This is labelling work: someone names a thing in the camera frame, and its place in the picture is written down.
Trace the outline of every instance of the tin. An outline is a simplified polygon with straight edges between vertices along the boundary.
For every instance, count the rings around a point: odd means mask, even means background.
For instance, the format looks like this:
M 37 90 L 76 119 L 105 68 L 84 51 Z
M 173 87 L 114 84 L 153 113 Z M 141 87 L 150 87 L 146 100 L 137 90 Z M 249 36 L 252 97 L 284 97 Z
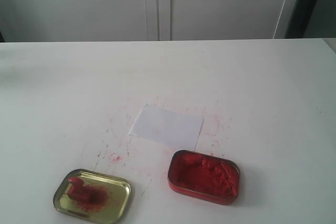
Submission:
M 177 193 L 230 205 L 239 194 L 240 170 L 230 160 L 181 150 L 172 157 L 168 182 Z
M 131 191 L 130 183 L 123 178 L 77 169 L 64 178 L 53 203 L 64 214 L 112 224 L 126 211 Z

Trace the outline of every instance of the red pigment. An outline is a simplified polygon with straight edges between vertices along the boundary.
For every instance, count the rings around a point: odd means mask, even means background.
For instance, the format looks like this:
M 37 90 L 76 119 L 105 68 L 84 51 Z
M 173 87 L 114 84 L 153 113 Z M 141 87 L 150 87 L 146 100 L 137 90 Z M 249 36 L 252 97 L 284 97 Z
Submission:
M 78 177 L 69 178 L 72 187 L 68 196 L 85 212 L 98 212 L 108 200 L 104 187 L 84 186 L 84 181 Z
M 172 165 L 171 182 L 177 186 L 217 197 L 238 195 L 238 171 L 218 158 L 181 153 Z

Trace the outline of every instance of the cabinet door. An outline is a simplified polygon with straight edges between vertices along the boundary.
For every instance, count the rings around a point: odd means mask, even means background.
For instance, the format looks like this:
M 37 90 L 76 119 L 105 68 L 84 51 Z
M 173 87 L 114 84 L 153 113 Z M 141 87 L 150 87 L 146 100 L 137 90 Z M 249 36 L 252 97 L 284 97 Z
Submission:
M 171 40 L 274 38 L 278 27 L 282 32 L 277 37 L 283 37 L 295 5 L 295 0 L 163 2 L 159 0 L 160 39 Z
M 157 40 L 156 0 L 0 0 L 6 41 Z

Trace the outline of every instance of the white paper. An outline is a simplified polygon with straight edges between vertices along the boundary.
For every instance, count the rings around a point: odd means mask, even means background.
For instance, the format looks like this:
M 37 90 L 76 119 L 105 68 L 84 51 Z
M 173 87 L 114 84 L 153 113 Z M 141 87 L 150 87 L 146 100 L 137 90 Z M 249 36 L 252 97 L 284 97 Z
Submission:
M 203 118 L 145 104 L 129 135 L 154 140 L 177 150 L 195 149 Z

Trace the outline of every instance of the white table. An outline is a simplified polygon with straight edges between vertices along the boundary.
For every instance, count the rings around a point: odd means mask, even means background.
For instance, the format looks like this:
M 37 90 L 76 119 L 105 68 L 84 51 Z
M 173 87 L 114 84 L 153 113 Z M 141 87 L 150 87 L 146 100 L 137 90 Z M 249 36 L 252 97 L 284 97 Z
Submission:
M 204 117 L 196 151 L 242 171 L 233 206 L 169 188 L 175 150 L 127 134 L 144 103 Z M 124 223 L 336 223 L 321 39 L 1 44 L 0 114 L 1 223 L 84 223 L 52 207 L 79 167 L 131 182 Z

